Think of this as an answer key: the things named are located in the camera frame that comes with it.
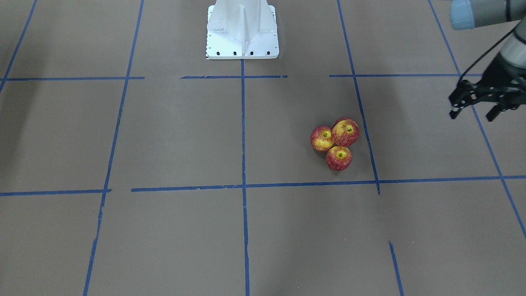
white metal pedestal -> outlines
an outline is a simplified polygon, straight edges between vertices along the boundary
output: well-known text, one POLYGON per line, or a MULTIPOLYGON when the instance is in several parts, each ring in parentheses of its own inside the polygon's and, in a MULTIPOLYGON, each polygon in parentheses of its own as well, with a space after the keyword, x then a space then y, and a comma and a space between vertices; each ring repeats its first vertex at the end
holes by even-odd
POLYGON ((277 58, 276 9, 267 0, 217 0, 208 8, 206 57, 277 58))

blue tape line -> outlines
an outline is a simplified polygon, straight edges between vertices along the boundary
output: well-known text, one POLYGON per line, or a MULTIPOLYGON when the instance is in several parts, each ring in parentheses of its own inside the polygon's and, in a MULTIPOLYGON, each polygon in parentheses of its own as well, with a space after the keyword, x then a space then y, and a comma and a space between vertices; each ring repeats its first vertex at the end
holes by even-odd
POLYGON ((241 76, 183 76, 180 79, 239 79, 241 76))
POLYGON ((518 175, 518 176, 503 176, 504 179, 507 180, 514 180, 514 179, 526 179, 526 175, 518 175))
POLYGON ((184 190, 211 190, 211 189, 235 189, 243 185, 211 185, 211 186, 181 186, 181 187, 152 187, 152 188, 133 188, 132 192, 152 192, 152 191, 184 191, 184 190))
POLYGON ((395 248, 393 247, 393 244, 391 241, 389 241, 389 248, 391 249, 391 257, 393 259, 393 265, 394 265, 395 274, 396 274, 396 281, 398 283, 398 291, 400 291, 400 296, 403 296, 402 280, 400 279, 400 271, 398 270, 398 262, 396 260, 395 248))
MULTIPOLYGON (((505 179, 526 179, 525 176, 504 176, 505 179)), ((426 183, 426 182, 465 182, 465 181, 488 181, 500 180, 499 176, 480 176, 480 177, 452 177, 452 178, 427 178, 427 179, 393 179, 378 180, 380 184, 394 183, 426 183)), ((334 185, 364 185, 376 184, 376 180, 362 181, 333 181, 333 182, 297 182, 297 183, 259 183, 245 184, 246 188, 274 188, 274 187, 303 187, 303 186, 334 186, 334 185)), ((150 188, 133 188, 132 192, 148 191, 183 191, 183 190, 211 190, 211 189, 237 189, 243 188, 243 184, 237 185, 205 185, 205 186, 179 186, 179 187, 150 187, 150 188)))
POLYGON ((13 55, 11 56, 11 60, 9 61, 9 64, 5 71, 4 78, 2 79, 2 83, 0 83, 0 93, 4 89, 4 85, 7 80, 7 77, 9 76, 9 72, 11 71, 11 67, 13 67, 13 63, 15 62, 15 57, 16 57, 16 54, 18 53, 18 49, 20 48, 20 45, 22 44, 22 40, 24 39, 24 36, 26 35, 27 27, 29 26, 31 17, 33 17, 33 12, 35 11, 36 1, 37 0, 33 1, 33 6, 31 6, 31 11, 29 12, 29 16, 27 17, 27 21, 26 21, 26 24, 24 25, 24 29, 22 30, 22 34, 20 35, 20 38, 18 39, 18 43, 16 44, 16 47, 15 47, 15 51, 13 52, 13 55))
MULTIPOLYGON (((437 21, 438 27, 440 28, 440 32, 442 33, 442 37, 444 38, 444 41, 448 47, 449 54, 451 55, 451 59, 453 60, 453 64, 455 65, 455 68, 457 69, 457 73, 459 76, 461 76, 457 60, 455 59, 455 56, 453 55, 453 51, 451 50, 451 47, 449 46, 448 39, 446 38, 446 35, 444 34, 444 31, 442 29, 442 25, 440 24, 440 20, 438 19, 437 13, 434 10, 433 4, 431 3, 431 0, 428 0, 429 6, 431 7, 431 10, 433 11, 433 15, 435 17, 435 20, 437 21)), ((497 172, 499 173, 499 178, 502 182, 502 186, 504 187, 504 190, 506 192, 506 195, 508 196, 508 200, 510 201, 511 207, 513 209, 513 213, 515 214, 515 217, 517 218, 517 221, 519 223, 519 226, 521 228, 522 234, 524 235, 524 238, 526 239, 526 229, 524 228, 524 223, 522 222, 522 219, 519 215, 519 211, 517 211, 517 207, 515 206, 515 202, 513 201, 513 197, 511 196, 511 193, 508 189, 508 185, 506 184, 505 178, 502 175, 502 172, 499 167, 499 163, 497 162, 497 158, 495 157, 495 154, 493 153, 493 149, 491 148, 490 142, 488 140, 488 137, 486 136, 486 132, 484 130, 484 127, 482 126, 482 123, 479 118, 479 114, 477 113, 477 110, 475 109, 475 106, 471 105, 471 109, 473 110, 473 114, 475 115, 475 119, 477 120, 477 123, 479 125, 479 129, 482 132, 482 136, 484 137, 484 141, 486 142, 486 146, 488 147, 488 150, 490 152, 491 158, 493 159, 493 163, 495 164, 495 168, 497 169, 497 172)))
POLYGON ((378 190, 378 194, 380 194, 380 183, 378 182, 378 173, 376 171, 376 164, 375 164, 375 156, 372 153, 372 146, 371 146, 371 140, 369 138, 369 133, 367 131, 367 122, 365 119, 365 113, 363 112, 363 106, 361 102, 361 96, 360 96, 360 89, 358 88, 358 81, 356 80, 356 72, 355 72, 355 65, 352 61, 352 55, 351 55, 351 47, 349 45, 349 38, 347 37, 347 30, 345 29, 345 22, 343 20, 343 13, 341 11, 341 4, 340 0, 337 0, 338 3, 338 11, 340 13, 340 20, 341 20, 341 28, 343 29, 343 36, 345 38, 345 45, 347 46, 347 54, 349 55, 349 63, 351 64, 351 71, 353 75, 353 80, 355 83, 355 90, 356 90, 356 97, 358 99, 358 105, 360 106, 360 114, 363 119, 363 131, 365 132, 365 137, 367 139, 367 144, 369 145, 369 153, 371 154, 371 164, 372 164, 372 171, 375 175, 376 180, 376 188, 378 190))
MULTIPOLYGON (((6 81, 78 81, 78 80, 125 80, 126 77, 35 77, 35 78, 8 78, 6 81)), ((132 76, 130 80, 143 80, 144 76, 132 76)))
POLYGON ((242 188, 243 188, 243 229, 245 239, 245 295, 250 296, 250 272, 248 258, 248 213, 247 213, 247 174, 246 174, 246 132, 245 132, 245 60, 241 60, 241 127, 242 127, 242 188))
POLYGON ((180 79, 252 79, 252 78, 282 78, 280 75, 247 75, 247 76, 183 76, 180 79))
POLYGON ((389 183, 426 183, 426 182, 459 182, 459 181, 485 181, 500 180, 498 176, 485 177, 458 177, 458 178, 429 178, 429 179, 405 179, 405 180, 380 180, 381 184, 389 183))
MULTIPOLYGON (((126 98, 126 90, 128 88, 128 81, 129 81, 129 77, 130 77, 130 72, 131 72, 131 64, 133 62, 133 55, 134 55, 134 52, 135 52, 135 45, 137 43, 137 35, 139 34, 139 26, 140 26, 140 18, 143 14, 143 6, 144 6, 144 0, 141 0, 140 1, 140 8, 139 8, 139 15, 137 16, 137 24, 135 26, 135 34, 134 34, 134 37, 133 37, 133 42, 131 44, 131 52, 130 52, 130 57, 129 57, 129 61, 128 61, 128 70, 126 71, 126 79, 124 80, 124 88, 123 88, 123 94, 122 94, 122 97, 120 98, 120 106, 119 106, 119 113, 118 113, 118 116, 117 116, 117 123, 115 125, 115 133, 113 135, 113 143, 112 143, 112 150, 110 152, 110 155, 109 155, 109 161, 108 161, 108 173, 106 174, 106 180, 104 181, 104 189, 107 189, 108 188, 108 184, 109 184, 109 176, 112 172, 112 164, 113 164, 113 157, 115 155, 115 146, 117 145, 117 137, 118 137, 118 133, 119 133, 119 125, 120 125, 120 118, 122 116, 122 113, 123 113, 123 107, 124 107, 124 100, 126 98)), ((98 215, 98 220, 97 220, 97 234, 95 236, 95 239, 93 240, 93 246, 92 246, 92 252, 91 252, 91 256, 89 258, 89 266, 88 266, 88 271, 87 271, 87 274, 86 274, 86 282, 84 284, 84 293, 83 293, 83 296, 87 296, 88 295, 88 289, 89 289, 89 281, 91 279, 91 275, 92 275, 92 270, 93 270, 93 262, 95 260, 95 252, 97 250, 97 242, 98 242, 98 237, 99 237, 99 233, 100 233, 100 224, 102 222, 102 209, 104 207, 104 203, 106 202, 106 192, 103 192, 102 193, 102 198, 100 199, 100 208, 99 208, 99 215, 98 215)))
MULTIPOLYGON (((331 74, 330 78, 340 77, 458 77, 458 74, 331 74)), ((482 76, 482 74, 467 74, 466 76, 482 76)))
POLYGON ((429 6, 431 7, 431 11, 433 11, 434 19, 437 21, 438 29, 440 30, 440 34, 442 34, 442 38, 444 38, 444 41, 446 42, 446 46, 448 47, 449 55, 451 56, 451 59, 453 60, 453 64, 455 65, 455 69, 457 69, 457 73, 459 76, 461 75, 459 65, 457 64, 457 60, 455 59, 455 56, 453 55, 453 50, 451 50, 451 46, 449 46, 448 39, 446 38, 446 34, 444 33, 444 30, 442 29, 442 25, 440 24, 440 20, 438 19, 437 12, 434 10, 434 6, 431 3, 431 0, 428 0, 429 6))
POLYGON ((111 192, 111 189, 90 190, 58 190, 58 191, 24 191, 24 192, 0 192, 0 196, 31 196, 31 195, 60 195, 60 194, 89 194, 111 192))
POLYGON ((300 182, 300 183, 247 184, 247 188, 362 185, 362 184, 376 184, 376 181, 375 180, 367 180, 367 181, 335 181, 335 182, 300 182))

light blue robot cap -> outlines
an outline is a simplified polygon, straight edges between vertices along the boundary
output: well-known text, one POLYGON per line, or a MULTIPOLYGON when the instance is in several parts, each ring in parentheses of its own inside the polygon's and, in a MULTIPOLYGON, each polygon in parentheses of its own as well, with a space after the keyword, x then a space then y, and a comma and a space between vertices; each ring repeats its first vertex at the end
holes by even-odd
POLYGON ((455 30, 475 28, 475 18, 469 0, 453 0, 449 16, 451 26, 455 30))

red apple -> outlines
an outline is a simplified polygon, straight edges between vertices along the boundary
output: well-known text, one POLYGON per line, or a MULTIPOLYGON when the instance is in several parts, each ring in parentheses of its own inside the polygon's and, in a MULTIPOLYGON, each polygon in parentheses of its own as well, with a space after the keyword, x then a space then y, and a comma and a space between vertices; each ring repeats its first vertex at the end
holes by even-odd
POLYGON ((327 151, 333 145, 332 129, 326 125, 315 128, 310 134, 310 144, 316 151, 327 151))
POLYGON ((342 120, 350 120, 350 121, 354 121, 352 119, 350 119, 349 117, 340 117, 338 118, 338 120, 336 120, 336 122, 334 122, 334 125, 332 126, 332 128, 334 128, 336 126, 336 124, 342 120))
POLYGON ((360 136, 356 122, 348 117, 342 117, 332 128, 332 139, 339 146, 350 146, 360 136))
POLYGON ((334 146, 325 157, 329 167, 335 171, 345 170, 352 161, 352 154, 347 147, 334 146))

black cable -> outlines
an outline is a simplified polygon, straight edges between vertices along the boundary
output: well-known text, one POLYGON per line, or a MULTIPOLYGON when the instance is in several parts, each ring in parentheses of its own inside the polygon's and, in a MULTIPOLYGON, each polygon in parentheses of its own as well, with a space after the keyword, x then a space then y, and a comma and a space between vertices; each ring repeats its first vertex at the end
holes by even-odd
POLYGON ((493 44, 493 46, 490 47, 490 49, 488 49, 485 53, 483 53, 473 64, 471 64, 471 66, 468 67, 468 69, 462 73, 462 75, 460 76, 459 78, 459 82, 462 81, 462 79, 464 78, 464 76, 473 68, 475 67, 475 65, 480 62, 481 59, 483 59, 487 54, 490 53, 490 51, 492 51, 493 49, 495 49, 495 47, 497 47, 502 41, 504 41, 504 39, 508 38, 508 36, 511 35, 511 33, 513 33, 513 31, 515 31, 515 28, 517 28, 517 26, 515 26, 513 29, 511 29, 511 31, 507 32, 506 35, 504 35, 503 38, 500 38, 500 40, 498 40, 495 44, 493 44))

